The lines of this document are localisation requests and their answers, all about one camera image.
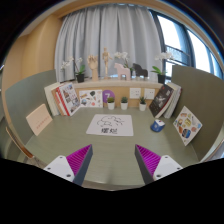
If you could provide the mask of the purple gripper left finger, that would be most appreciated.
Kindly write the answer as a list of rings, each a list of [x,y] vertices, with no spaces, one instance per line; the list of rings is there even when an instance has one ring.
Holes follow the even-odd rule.
[[[44,170],[81,186],[92,155],[92,145],[87,145],[68,156],[59,155]]]

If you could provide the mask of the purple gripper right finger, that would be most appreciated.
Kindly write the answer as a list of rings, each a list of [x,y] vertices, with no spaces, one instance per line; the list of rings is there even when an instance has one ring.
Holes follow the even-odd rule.
[[[152,183],[182,169],[170,156],[159,156],[138,144],[135,145],[135,157],[145,184]]]

